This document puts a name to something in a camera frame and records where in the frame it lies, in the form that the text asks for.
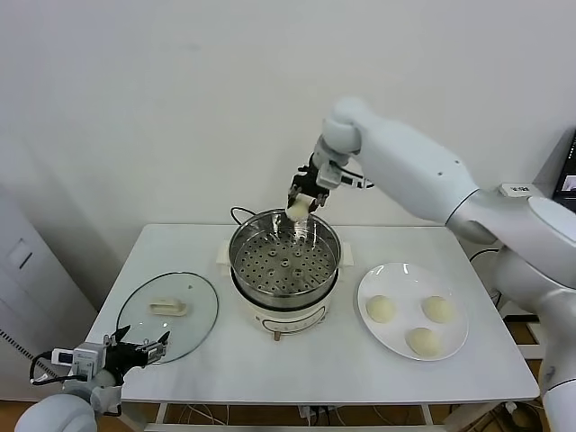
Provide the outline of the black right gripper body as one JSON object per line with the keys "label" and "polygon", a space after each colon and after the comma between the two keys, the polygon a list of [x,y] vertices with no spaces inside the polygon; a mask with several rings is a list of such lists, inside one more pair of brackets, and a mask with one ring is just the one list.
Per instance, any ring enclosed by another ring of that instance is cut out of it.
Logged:
{"label": "black right gripper body", "polygon": [[298,168],[297,173],[292,178],[291,185],[298,185],[301,188],[300,194],[315,198],[318,194],[329,191],[329,189],[317,184],[318,173],[319,169],[314,165],[312,156],[310,156],[308,163]]}

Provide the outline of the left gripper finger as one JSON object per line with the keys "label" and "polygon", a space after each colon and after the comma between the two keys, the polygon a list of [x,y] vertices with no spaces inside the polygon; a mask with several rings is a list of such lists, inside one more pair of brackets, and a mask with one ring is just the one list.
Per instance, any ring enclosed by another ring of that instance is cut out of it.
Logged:
{"label": "left gripper finger", "polygon": [[111,335],[103,337],[103,344],[107,349],[118,346],[129,332],[129,327],[117,328]]}
{"label": "left gripper finger", "polygon": [[170,331],[166,331],[158,340],[144,340],[141,351],[147,356],[148,363],[157,363],[166,355],[169,336]]}

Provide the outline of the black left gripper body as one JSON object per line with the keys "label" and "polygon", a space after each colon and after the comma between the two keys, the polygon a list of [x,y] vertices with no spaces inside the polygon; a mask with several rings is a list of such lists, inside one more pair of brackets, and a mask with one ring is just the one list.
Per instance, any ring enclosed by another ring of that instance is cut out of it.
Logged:
{"label": "black left gripper body", "polygon": [[132,343],[118,343],[106,348],[104,369],[108,372],[128,372],[133,367],[145,367],[149,355],[141,346]]}

